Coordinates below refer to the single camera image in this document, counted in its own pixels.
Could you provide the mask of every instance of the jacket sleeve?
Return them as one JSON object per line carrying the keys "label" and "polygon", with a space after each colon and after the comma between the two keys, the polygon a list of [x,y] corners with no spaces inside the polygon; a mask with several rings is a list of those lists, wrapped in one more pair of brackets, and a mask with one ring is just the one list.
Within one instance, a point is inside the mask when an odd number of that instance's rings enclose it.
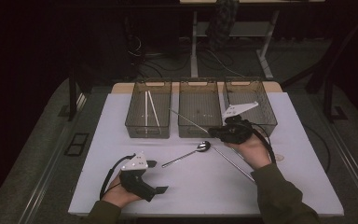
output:
{"label": "jacket sleeve", "polygon": [[276,164],[254,172],[257,200],[266,224],[321,223],[316,212],[302,203],[302,192],[286,181]]}
{"label": "jacket sleeve", "polygon": [[98,201],[94,204],[89,215],[82,218],[81,224],[115,224],[121,214],[121,209],[112,203]]}

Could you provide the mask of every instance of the spoon bowl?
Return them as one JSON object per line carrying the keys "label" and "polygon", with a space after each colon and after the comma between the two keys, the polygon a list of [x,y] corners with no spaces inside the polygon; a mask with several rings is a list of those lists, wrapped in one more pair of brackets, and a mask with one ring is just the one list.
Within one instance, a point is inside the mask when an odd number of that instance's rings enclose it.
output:
{"label": "spoon bowl", "polygon": [[209,143],[208,141],[203,141],[203,142],[199,143],[196,151],[204,152],[204,151],[207,151],[209,148],[211,148],[211,143]]}

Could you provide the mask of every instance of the white table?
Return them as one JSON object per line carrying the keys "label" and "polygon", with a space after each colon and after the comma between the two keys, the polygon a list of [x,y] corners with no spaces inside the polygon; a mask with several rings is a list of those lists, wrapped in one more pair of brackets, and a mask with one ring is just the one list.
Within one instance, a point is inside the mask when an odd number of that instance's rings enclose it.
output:
{"label": "white table", "polygon": [[[150,203],[139,201],[130,204],[122,211],[123,217],[260,215],[255,184],[213,149],[161,168],[161,164],[194,150],[199,142],[208,140],[243,170],[252,172],[231,149],[224,147],[218,139],[179,138],[177,116],[174,114],[171,116],[169,139],[131,139],[124,125],[131,94],[117,92],[122,93],[109,94],[106,99],[69,207],[70,214],[85,216],[95,201],[99,200],[101,185],[108,170],[120,158],[143,152],[148,160],[158,162],[155,168],[148,169],[143,175],[144,182],[153,188],[169,188],[164,194],[156,195]],[[178,98],[176,88],[172,88],[172,109],[177,110]],[[283,175],[302,190],[303,202],[315,209],[321,217],[343,216],[343,207],[315,155],[287,93],[270,92],[268,98],[278,121],[270,140],[274,152],[284,156],[283,161],[278,161]]]}

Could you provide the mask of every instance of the metal spoon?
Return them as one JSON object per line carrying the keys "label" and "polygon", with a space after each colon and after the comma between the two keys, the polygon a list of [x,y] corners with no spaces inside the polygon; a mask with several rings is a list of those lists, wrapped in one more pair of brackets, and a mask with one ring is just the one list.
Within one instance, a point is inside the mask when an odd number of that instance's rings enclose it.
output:
{"label": "metal spoon", "polygon": [[165,164],[162,164],[161,167],[162,168],[165,168],[173,163],[176,163],[177,161],[183,159],[184,157],[188,157],[189,155],[193,154],[193,153],[196,153],[196,152],[204,152],[204,151],[207,151],[209,148],[211,147],[211,143],[209,143],[208,141],[204,141],[204,142],[201,142],[198,146],[197,146],[197,149],[190,152],[190,153],[187,153],[185,154],[185,156],[182,156],[182,157],[179,157],[178,159],[176,160],[173,160],[173,161],[170,161],[170,162],[167,162]]}

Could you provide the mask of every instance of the person's right hand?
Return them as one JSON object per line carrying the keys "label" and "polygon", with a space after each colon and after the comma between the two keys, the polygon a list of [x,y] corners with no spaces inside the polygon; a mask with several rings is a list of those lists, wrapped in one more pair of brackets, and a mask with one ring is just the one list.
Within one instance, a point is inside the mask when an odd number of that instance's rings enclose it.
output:
{"label": "person's right hand", "polygon": [[254,134],[246,140],[246,142],[239,145],[232,143],[225,143],[227,147],[232,147],[240,152],[240,154],[245,158],[245,161],[257,170],[263,166],[271,164],[269,159],[269,153],[264,147],[261,140]]}

